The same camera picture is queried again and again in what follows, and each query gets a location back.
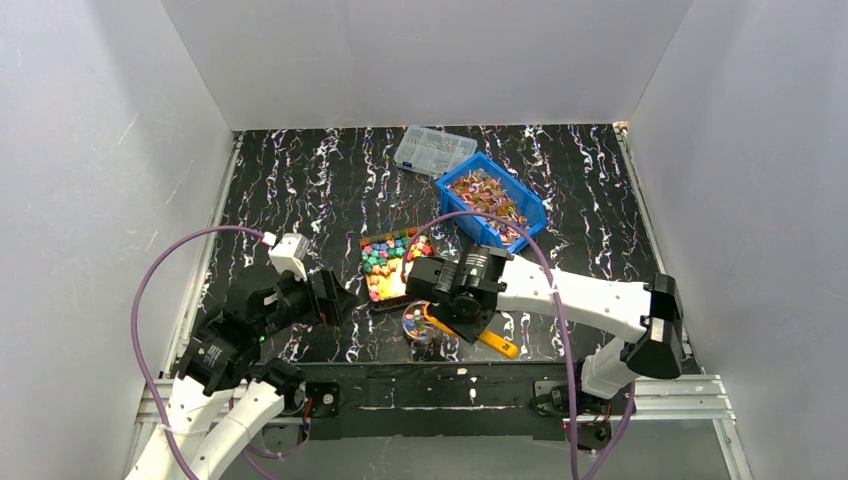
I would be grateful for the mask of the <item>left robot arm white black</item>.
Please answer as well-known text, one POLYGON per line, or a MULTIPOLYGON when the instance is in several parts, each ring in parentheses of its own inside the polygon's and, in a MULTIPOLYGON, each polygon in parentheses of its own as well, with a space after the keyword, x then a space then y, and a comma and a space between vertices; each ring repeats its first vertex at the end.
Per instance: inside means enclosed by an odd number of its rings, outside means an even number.
POLYGON ((243 271, 194 329, 159 405, 168 420, 128 478, 220 478, 287 403, 296 411, 307 403, 303 371, 279 358, 262 361, 264 344, 295 324, 338 327, 357 303, 328 269, 304 279, 271 266, 243 271))

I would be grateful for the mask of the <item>blue bin of lollipops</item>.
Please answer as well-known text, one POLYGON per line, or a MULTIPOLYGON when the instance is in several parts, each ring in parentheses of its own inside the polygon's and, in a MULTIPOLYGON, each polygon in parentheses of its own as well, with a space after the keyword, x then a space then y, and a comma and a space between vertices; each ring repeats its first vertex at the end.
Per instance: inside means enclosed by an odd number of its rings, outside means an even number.
MULTIPOLYGON (((440 213, 475 211, 504 218, 536 237, 547 226, 541 198, 483 153, 476 153, 436 181, 440 213)), ((512 254, 528 242, 507 226, 477 216, 454 221, 479 244, 503 248, 512 254)))

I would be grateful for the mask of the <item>tin tray of star candies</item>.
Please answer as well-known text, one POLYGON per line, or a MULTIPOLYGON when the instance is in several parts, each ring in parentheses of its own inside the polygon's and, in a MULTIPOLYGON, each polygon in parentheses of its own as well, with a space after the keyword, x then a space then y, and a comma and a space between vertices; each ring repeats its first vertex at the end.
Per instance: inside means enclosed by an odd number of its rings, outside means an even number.
POLYGON ((410 227, 359 240, 361 268, 372 310, 402 308, 410 301, 400 275, 401 264, 405 262, 409 270, 419 257, 435 255, 433 242, 426 234, 413 240, 417 232, 418 228, 410 227))

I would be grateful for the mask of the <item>yellow plastic scoop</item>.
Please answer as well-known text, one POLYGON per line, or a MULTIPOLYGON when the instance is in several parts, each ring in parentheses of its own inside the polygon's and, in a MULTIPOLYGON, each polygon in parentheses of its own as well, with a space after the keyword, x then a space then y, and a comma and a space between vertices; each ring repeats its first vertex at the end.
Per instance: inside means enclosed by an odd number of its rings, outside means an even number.
MULTIPOLYGON (((446 333, 447 335, 456 338, 459 337, 457 332, 455 332, 450 327, 438 320, 435 316, 433 316, 433 313, 435 312, 435 306, 432 303, 426 302, 425 305, 422 307, 421 311, 423 317, 427 322, 434 325, 436 328, 446 333)), ((520 349, 515 344, 511 343, 510 341, 493 333, 488 329, 484 329, 483 332, 476 339, 476 341, 482 342, 484 345, 497 351, 499 354, 503 355, 504 357, 510 360, 517 359, 520 355, 520 349)))

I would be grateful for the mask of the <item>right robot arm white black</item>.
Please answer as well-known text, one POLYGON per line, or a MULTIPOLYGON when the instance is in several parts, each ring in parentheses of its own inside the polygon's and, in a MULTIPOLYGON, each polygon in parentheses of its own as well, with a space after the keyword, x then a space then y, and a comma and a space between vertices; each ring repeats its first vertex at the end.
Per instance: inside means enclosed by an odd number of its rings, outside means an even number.
POLYGON ((683 372, 682 311, 676 281, 616 282, 568 273, 482 245, 458 261, 420 257, 405 273, 408 295, 426 302, 440 330, 481 342, 507 358, 520 350, 488 328, 494 315, 525 312, 561 317, 612 335, 578 364, 578 391, 610 399, 639 377, 674 380, 683 372))

